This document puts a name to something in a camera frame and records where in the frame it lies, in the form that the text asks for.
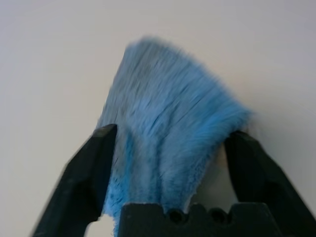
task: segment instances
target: white wall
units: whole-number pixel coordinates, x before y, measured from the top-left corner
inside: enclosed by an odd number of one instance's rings
[[[94,129],[126,44],[146,34],[194,54],[257,113],[253,133],[316,212],[315,9],[314,0],[2,0],[0,236],[30,233]],[[110,236],[111,225],[89,236]]]

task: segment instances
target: blue faux fur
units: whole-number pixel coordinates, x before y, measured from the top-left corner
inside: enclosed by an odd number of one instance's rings
[[[118,124],[105,213],[124,203],[184,209],[248,111],[192,58],[157,39],[127,47],[97,127]]]

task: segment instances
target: white background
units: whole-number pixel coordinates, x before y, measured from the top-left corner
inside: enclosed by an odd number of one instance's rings
[[[27,236],[93,131],[125,46],[158,35],[220,75],[316,212],[316,1],[1,0],[0,236]],[[89,236],[111,236],[104,218]]]

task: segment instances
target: fur piece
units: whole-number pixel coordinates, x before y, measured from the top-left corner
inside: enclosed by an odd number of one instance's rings
[[[97,124],[118,124],[105,202],[115,234],[126,202],[184,209],[219,145],[247,117],[215,76],[179,50],[157,39],[127,47]]]

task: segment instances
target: blue fur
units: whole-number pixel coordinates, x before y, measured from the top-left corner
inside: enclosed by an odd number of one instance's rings
[[[130,45],[97,127],[118,124],[105,213],[124,203],[184,209],[206,166],[248,111],[192,58],[157,39]]]

